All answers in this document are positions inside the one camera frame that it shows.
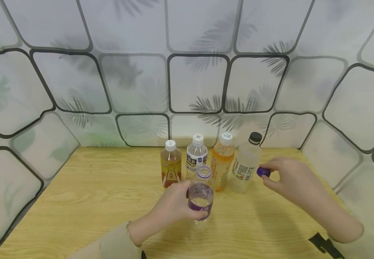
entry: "wall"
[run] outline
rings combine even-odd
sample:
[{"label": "wall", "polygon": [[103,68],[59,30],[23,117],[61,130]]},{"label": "wall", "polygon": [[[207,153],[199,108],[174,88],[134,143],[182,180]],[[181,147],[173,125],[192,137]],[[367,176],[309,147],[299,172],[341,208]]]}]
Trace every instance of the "wall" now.
[{"label": "wall", "polygon": [[0,0],[0,245],[79,145],[224,131],[374,227],[374,1]]}]

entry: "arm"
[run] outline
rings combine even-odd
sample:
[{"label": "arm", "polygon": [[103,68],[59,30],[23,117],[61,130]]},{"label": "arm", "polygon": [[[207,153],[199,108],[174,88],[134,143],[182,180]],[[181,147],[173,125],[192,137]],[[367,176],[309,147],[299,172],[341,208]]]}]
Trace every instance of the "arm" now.
[{"label": "arm", "polygon": [[364,229],[354,216],[332,199],[306,164],[278,157],[260,167],[279,171],[280,180],[277,182],[263,175],[264,185],[317,221],[346,259],[374,258],[374,233],[370,229]]},{"label": "arm", "polygon": [[172,184],[149,213],[118,226],[68,259],[141,259],[139,246],[149,237],[177,221],[198,220],[206,214],[188,207],[186,194],[189,184],[190,181]]}]

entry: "black bottle cap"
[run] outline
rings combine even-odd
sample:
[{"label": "black bottle cap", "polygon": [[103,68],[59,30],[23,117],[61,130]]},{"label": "black bottle cap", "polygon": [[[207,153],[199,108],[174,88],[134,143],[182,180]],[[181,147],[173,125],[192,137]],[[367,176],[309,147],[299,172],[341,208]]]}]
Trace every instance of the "black bottle cap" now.
[{"label": "black bottle cap", "polygon": [[262,141],[262,134],[258,132],[252,132],[249,137],[249,142],[255,145],[260,144]]}]

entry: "wooden table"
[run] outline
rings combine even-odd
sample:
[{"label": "wooden table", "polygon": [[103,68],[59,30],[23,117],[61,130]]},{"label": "wooden table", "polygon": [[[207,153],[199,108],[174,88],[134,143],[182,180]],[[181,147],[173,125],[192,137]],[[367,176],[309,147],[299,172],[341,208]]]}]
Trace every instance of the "wooden table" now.
[{"label": "wooden table", "polygon": [[[0,258],[65,258],[113,227],[147,213],[164,191],[160,150],[76,150],[1,246]],[[262,161],[278,155],[307,162],[292,148],[264,149]],[[216,194],[207,231],[192,231],[189,222],[179,222],[149,238],[143,248],[148,259],[329,259],[308,241],[317,232],[326,236],[306,213],[255,176],[244,195],[228,189]]]}]

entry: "sleeve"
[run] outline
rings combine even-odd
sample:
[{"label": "sleeve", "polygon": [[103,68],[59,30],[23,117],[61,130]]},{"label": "sleeve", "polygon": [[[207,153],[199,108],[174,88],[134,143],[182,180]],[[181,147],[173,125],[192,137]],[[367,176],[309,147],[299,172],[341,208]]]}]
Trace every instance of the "sleeve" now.
[{"label": "sleeve", "polygon": [[127,232],[129,222],[106,233],[68,259],[141,259],[143,251],[135,246]]},{"label": "sleeve", "polygon": [[339,243],[329,234],[333,246],[344,256],[345,259],[370,259],[374,258],[374,232],[365,229],[362,236],[352,243]]}]

